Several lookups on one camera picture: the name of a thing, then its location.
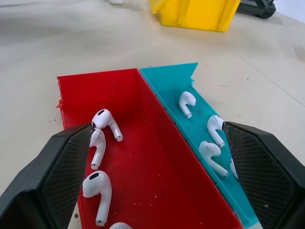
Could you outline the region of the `black device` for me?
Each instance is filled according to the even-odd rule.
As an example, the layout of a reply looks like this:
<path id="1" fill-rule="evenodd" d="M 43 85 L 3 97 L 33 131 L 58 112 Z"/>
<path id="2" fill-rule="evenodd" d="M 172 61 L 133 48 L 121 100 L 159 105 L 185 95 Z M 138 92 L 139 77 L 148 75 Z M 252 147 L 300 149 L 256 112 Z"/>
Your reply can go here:
<path id="1" fill-rule="evenodd" d="M 276 12 L 274 0 L 241 0 L 236 12 L 268 19 Z"/>

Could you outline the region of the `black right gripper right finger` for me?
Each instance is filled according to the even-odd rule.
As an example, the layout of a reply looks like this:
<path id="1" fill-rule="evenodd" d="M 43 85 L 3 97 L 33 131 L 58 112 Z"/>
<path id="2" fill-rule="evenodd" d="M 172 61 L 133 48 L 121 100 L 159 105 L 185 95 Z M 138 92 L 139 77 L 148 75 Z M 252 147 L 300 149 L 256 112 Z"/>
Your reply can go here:
<path id="1" fill-rule="evenodd" d="M 223 130 L 263 229 L 305 229 L 305 166 L 269 132 L 234 122 Z"/>

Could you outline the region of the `red plastic tray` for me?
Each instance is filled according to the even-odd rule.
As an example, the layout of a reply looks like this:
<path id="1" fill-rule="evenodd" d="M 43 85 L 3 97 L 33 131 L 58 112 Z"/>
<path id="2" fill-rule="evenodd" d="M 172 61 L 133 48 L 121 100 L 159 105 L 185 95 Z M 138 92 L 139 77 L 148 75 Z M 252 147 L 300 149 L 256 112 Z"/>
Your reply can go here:
<path id="1" fill-rule="evenodd" d="M 65 128 L 91 122 L 108 109 L 123 140 L 104 128 L 100 166 L 112 200 L 103 227 L 95 223 L 100 195 L 80 196 L 82 229 L 243 229 L 192 149 L 137 69 L 58 77 Z"/>

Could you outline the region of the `yellow plastic tray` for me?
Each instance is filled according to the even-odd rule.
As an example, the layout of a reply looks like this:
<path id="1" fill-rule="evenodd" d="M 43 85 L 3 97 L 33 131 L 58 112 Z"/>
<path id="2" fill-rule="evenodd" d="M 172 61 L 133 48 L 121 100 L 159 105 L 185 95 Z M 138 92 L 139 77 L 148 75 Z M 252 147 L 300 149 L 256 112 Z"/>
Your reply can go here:
<path id="1" fill-rule="evenodd" d="M 241 0 L 148 0 L 163 26 L 226 32 Z"/>

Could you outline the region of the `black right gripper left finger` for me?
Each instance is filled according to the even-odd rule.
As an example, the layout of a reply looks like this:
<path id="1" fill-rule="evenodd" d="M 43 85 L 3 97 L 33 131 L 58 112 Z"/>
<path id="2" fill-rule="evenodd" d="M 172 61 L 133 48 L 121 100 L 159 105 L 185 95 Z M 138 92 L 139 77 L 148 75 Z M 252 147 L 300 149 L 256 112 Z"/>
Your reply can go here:
<path id="1" fill-rule="evenodd" d="M 0 229 L 67 229 L 84 179 L 91 124 L 53 135 L 0 196 Z"/>

